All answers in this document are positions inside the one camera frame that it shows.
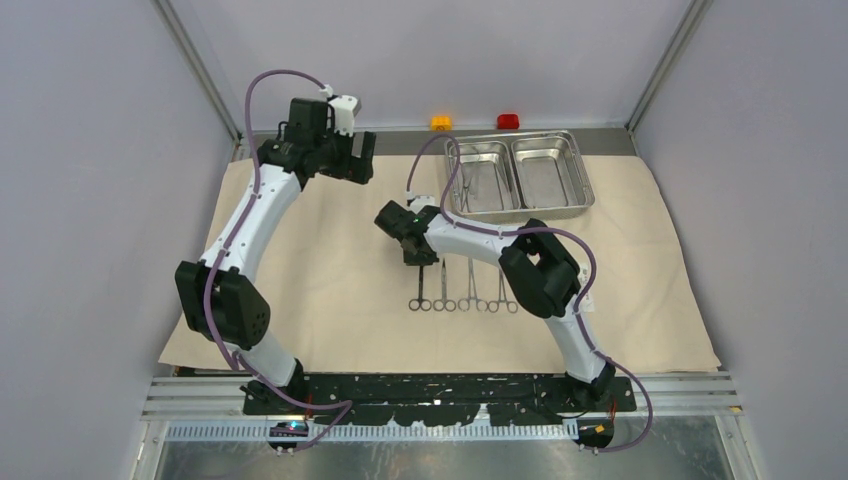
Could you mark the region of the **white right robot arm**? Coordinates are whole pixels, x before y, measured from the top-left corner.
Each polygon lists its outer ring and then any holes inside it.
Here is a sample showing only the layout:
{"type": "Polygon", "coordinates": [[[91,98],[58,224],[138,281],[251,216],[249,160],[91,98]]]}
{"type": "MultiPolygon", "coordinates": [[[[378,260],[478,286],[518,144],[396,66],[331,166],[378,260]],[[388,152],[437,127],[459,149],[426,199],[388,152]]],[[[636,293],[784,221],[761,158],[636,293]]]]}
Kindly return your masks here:
{"type": "Polygon", "coordinates": [[[579,281],[578,262],[556,238],[557,229],[533,218],[520,226],[462,221],[435,205],[413,208],[395,201],[382,207],[375,225],[426,265],[451,254],[497,267],[518,305],[551,332],[574,403],[591,411],[610,398],[616,367],[600,352],[582,316],[588,288],[579,281]]]}

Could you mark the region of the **steel mesh instrument tray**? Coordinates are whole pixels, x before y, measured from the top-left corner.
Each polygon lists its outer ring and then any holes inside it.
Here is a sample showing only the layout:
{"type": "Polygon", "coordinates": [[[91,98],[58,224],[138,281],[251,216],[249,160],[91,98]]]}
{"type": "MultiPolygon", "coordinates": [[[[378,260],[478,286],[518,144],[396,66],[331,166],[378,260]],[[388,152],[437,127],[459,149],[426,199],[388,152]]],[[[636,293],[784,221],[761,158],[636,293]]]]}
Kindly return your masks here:
{"type": "Polygon", "coordinates": [[[565,220],[595,203],[576,137],[568,130],[459,137],[444,145],[446,174],[455,173],[447,197],[451,213],[468,220],[517,224],[529,218],[565,220]],[[461,208],[460,160],[480,156],[475,212],[461,208]]]}

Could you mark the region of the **steel hemostat clamp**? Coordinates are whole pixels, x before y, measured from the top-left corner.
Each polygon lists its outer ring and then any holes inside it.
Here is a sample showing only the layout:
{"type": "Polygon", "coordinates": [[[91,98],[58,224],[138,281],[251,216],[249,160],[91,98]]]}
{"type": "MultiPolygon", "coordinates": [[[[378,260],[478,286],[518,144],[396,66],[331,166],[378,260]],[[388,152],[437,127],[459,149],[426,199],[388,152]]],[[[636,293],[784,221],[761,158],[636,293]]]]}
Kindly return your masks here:
{"type": "Polygon", "coordinates": [[[490,300],[487,303],[487,311],[490,313],[497,313],[501,309],[504,309],[508,313],[515,314],[518,312],[518,304],[516,301],[511,300],[508,297],[507,293],[507,282],[505,279],[505,275],[503,272],[499,273],[498,277],[498,292],[495,300],[490,300]]]}

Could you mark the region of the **long steel needle holder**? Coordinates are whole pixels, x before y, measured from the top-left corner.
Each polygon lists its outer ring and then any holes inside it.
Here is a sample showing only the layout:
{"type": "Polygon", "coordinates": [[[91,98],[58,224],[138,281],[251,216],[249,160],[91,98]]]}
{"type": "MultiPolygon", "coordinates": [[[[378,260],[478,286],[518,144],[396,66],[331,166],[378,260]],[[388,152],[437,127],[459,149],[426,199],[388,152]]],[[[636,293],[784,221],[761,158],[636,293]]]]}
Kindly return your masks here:
{"type": "Polygon", "coordinates": [[[467,259],[467,293],[457,301],[460,311],[468,312],[474,308],[478,312],[487,312],[488,304],[478,295],[474,262],[472,258],[467,259]]]}

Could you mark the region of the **cream cloth wrap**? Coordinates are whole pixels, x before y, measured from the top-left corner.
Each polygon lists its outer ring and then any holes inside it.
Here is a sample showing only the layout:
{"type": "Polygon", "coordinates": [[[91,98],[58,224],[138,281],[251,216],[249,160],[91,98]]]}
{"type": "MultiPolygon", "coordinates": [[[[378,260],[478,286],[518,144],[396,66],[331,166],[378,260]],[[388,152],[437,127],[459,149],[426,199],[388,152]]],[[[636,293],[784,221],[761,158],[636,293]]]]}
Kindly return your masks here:
{"type": "MultiPolygon", "coordinates": [[[[595,203],[560,228],[568,251],[597,259],[585,314],[598,348],[636,373],[719,367],[698,309],[675,227],[658,185],[636,156],[587,155],[595,203]]],[[[269,303],[270,332],[310,372],[561,373],[544,322],[525,312],[413,312],[418,269],[374,223],[411,185],[438,195],[439,155],[378,156],[365,185],[319,176],[287,210],[255,285],[269,303]]],[[[448,296],[467,293],[467,261],[446,260],[448,296]]],[[[474,262],[478,294],[493,300],[497,270],[474,262]]],[[[424,295],[440,295],[440,266],[425,269],[424,295]]]]}

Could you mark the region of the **straight steel scissors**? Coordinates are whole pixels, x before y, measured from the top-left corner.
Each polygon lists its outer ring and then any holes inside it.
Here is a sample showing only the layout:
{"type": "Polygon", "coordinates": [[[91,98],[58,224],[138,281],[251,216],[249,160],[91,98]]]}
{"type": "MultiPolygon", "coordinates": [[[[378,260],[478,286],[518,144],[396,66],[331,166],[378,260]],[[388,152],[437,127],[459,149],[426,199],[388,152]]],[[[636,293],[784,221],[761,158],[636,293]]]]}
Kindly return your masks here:
{"type": "Polygon", "coordinates": [[[457,309],[455,300],[448,296],[447,266],[444,260],[440,266],[440,295],[433,301],[433,310],[437,312],[454,312],[457,309]]]}

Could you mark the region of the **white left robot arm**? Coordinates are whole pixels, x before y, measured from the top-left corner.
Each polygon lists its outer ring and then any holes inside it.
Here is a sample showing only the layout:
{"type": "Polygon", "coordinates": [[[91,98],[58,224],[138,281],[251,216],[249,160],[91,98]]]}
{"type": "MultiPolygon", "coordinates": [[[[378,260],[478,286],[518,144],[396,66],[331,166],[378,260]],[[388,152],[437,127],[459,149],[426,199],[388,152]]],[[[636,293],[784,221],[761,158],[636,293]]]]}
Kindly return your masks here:
{"type": "Polygon", "coordinates": [[[282,216],[311,178],[361,185],[372,178],[375,134],[365,133],[360,155],[353,153],[360,108],[350,95],[293,99],[276,137],[255,148],[253,176],[218,238],[175,272],[188,328],[214,342],[232,369],[250,371],[284,414],[305,407],[307,383],[302,363],[270,332],[270,306],[254,282],[282,216]]]}

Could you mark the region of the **curved steel scissors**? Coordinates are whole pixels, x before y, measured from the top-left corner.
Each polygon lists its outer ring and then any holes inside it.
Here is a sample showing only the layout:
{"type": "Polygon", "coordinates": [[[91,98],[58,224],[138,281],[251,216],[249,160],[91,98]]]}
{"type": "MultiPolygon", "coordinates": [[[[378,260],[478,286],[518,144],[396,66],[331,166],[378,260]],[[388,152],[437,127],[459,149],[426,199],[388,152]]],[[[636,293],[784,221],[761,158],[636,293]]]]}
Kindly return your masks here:
{"type": "Polygon", "coordinates": [[[427,312],[433,308],[432,301],[424,295],[425,267],[418,267],[416,294],[408,301],[408,308],[413,312],[427,312]]]}

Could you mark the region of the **white sterile packet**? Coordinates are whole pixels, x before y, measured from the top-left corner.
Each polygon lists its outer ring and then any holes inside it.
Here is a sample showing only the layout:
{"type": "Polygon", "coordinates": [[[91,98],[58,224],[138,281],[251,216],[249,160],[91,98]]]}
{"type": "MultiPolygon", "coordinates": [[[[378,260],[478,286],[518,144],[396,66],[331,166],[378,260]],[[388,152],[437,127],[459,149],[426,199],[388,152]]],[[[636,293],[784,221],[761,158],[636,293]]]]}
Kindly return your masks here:
{"type": "MultiPolygon", "coordinates": [[[[579,283],[581,286],[581,290],[585,289],[585,286],[589,280],[590,269],[588,264],[580,263],[580,273],[578,275],[579,283]]],[[[591,313],[596,310],[593,293],[591,290],[588,290],[583,300],[580,302],[580,310],[582,313],[591,313]]]]}

